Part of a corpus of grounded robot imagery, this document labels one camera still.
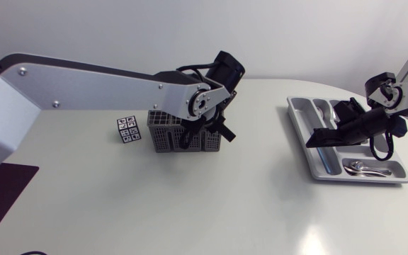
white wall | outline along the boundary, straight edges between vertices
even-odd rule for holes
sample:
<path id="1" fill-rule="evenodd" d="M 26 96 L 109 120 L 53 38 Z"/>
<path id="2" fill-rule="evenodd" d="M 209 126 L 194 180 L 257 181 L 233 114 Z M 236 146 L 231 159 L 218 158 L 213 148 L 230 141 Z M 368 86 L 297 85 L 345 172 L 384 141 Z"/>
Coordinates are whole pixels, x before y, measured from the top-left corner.
<path id="1" fill-rule="evenodd" d="M 0 59 L 26 52 L 153 74 L 219 50 L 248 78 L 363 94 L 408 58 L 408 1 L 0 1 Z"/>

black mat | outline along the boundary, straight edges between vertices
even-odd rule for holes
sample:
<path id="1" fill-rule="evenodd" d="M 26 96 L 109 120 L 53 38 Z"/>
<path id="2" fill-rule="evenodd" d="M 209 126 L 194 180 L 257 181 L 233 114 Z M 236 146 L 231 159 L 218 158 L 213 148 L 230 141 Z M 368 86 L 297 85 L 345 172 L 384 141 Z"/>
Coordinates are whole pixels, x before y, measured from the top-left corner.
<path id="1" fill-rule="evenodd" d="M 0 222 L 38 170 L 36 166 L 0 165 Z"/>

black cable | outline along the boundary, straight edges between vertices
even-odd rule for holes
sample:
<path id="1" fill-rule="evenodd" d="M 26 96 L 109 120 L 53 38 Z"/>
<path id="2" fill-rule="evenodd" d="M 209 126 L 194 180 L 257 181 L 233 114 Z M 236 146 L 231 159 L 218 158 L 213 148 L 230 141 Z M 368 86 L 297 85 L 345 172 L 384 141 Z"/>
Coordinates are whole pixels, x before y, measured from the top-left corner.
<path id="1" fill-rule="evenodd" d="M 210 64 L 192 64 L 189 66 L 183 66 L 183 67 L 179 67 L 178 69 L 176 69 L 177 71 L 183 72 L 185 70 L 192 70 L 192 69 L 209 69 L 212 67 L 216 67 L 218 65 L 217 62 L 213 62 Z"/>
<path id="2" fill-rule="evenodd" d="M 193 137 L 195 134 L 193 134 L 190 130 L 185 130 L 183 134 L 181 135 L 181 138 L 178 141 L 178 145 L 181 149 L 188 149 L 191 144 L 191 140 L 193 140 Z"/>
<path id="3" fill-rule="evenodd" d="M 192 69 L 192 70 L 199 76 L 199 79 L 201 81 L 204 81 L 204 77 L 203 77 L 203 74 L 201 74 L 201 72 L 199 72 L 197 69 Z"/>
<path id="4" fill-rule="evenodd" d="M 21 255 L 47 255 L 47 254 L 41 251 L 28 251 Z"/>
<path id="5" fill-rule="evenodd" d="M 380 158 L 374 148 L 374 137 L 369 137 L 369 148 L 371 149 L 371 152 L 373 153 L 375 159 L 377 159 L 378 161 L 386 161 L 388 159 L 391 159 L 391 157 L 393 156 L 394 145 L 392 134 L 390 132 L 385 132 L 385 139 L 387 140 L 388 153 L 384 158 Z"/>

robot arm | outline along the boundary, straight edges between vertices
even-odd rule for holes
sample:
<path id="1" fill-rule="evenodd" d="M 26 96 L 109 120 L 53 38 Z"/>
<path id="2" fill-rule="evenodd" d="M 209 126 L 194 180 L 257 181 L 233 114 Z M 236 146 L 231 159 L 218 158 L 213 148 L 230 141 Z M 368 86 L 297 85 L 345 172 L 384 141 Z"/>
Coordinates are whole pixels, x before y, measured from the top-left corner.
<path id="1" fill-rule="evenodd" d="M 370 139 L 373 156 L 378 160 L 388 160 L 393 153 L 392 136 L 402 137 L 407 132 L 405 120 L 400 116 L 408 116 L 408 83 L 396 83 L 394 74 L 383 73 L 369 79 L 365 91 L 371 110 L 365 112 L 354 98 L 341 101 L 334 106 L 340 120 L 336 124 L 337 129 L 315 129 L 306 146 L 359 145 Z M 374 150 L 373 139 L 383 133 L 389 152 L 381 159 Z"/>
<path id="2" fill-rule="evenodd" d="M 209 69 L 206 76 L 198 70 Z M 184 70 L 195 74 L 184 74 Z M 41 110 L 158 110 L 204 124 L 231 140 L 219 115 L 235 96 L 245 73 L 233 56 L 220 52 L 207 65 L 155 75 L 65 60 L 10 55 L 0 61 L 0 163 L 16 150 Z"/>

screw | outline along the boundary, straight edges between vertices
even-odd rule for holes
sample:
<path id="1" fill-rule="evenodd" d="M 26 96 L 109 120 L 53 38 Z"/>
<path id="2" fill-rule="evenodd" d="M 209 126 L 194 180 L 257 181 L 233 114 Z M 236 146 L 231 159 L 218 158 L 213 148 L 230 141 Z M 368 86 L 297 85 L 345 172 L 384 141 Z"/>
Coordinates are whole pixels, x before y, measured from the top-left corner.
<path id="1" fill-rule="evenodd" d="M 20 69 L 18 70 L 18 74 L 20 74 L 21 76 L 25 76 L 27 72 L 28 71 L 25 67 L 20 67 Z"/>
<path id="2" fill-rule="evenodd" d="M 61 106 L 61 103 L 59 101 L 54 101 L 52 105 L 54 108 L 59 108 Z"/>

